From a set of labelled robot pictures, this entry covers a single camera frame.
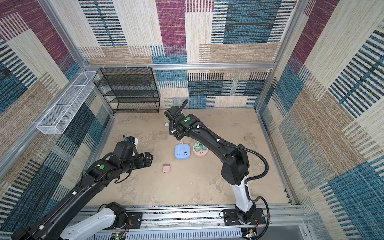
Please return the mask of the pink charger adapter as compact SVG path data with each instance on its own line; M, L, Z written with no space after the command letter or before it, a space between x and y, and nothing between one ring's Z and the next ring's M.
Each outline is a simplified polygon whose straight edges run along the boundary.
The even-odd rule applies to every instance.
M163 165L163 173L170 173L171 172L171 165L170 164L164 164Z

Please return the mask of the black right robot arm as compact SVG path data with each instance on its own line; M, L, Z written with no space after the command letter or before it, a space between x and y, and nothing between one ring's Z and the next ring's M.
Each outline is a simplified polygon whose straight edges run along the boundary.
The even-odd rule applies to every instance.
M243 145L235 146L206 127L195 115L185 116L181 109L173 106L164 112L169 120L169 134L181 140L183 137L192 138L215 154L223 163L221 175L229 183L236 198L235 208L238 219L242 224L248 224L253 219L255 204L252 202L246 178L249 174L249 159Z

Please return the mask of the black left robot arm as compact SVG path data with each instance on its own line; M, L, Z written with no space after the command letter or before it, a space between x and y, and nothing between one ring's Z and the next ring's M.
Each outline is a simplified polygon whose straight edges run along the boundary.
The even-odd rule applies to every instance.
M112 153L95 161L75 187L38 221L27 228L19 228L12 234L13 240L61 240L68 224L78 212L112 181L123 173L148 168L154 156L139 154L134 142L121 141Z

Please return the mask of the blue square power strip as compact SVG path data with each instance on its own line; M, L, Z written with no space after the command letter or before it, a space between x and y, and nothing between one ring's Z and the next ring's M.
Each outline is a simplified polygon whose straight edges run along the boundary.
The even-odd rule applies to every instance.
M191 148L188 144L178 144L174 149L176 160L188 160L191 156Z

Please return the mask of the pink round power strip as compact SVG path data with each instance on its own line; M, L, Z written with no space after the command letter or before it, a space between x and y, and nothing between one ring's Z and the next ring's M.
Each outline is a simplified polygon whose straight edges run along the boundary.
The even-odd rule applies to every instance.
M192 153L193 153L196 157L198 157L198 158L204 158L204 157L206 157L206 156L208 155L209 150L208 150L208 149L203 150L203 147L200 146L200 150L197 151L197 150L196 150L196 146L193 145Z

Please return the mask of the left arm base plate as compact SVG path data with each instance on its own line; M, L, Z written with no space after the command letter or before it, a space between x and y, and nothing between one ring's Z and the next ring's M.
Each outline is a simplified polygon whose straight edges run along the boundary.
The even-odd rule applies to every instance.
M104 230L123 231L128 229L139 229L142 223L143 212L127 212L118 214L113 225Z

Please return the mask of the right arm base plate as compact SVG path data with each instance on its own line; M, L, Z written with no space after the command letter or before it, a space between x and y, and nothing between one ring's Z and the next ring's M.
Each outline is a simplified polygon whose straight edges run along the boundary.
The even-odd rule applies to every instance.
M220 216L224 219L226 226L237 225L265 225L267 223L263 209L255 208L248 212L238 209L224 209Z

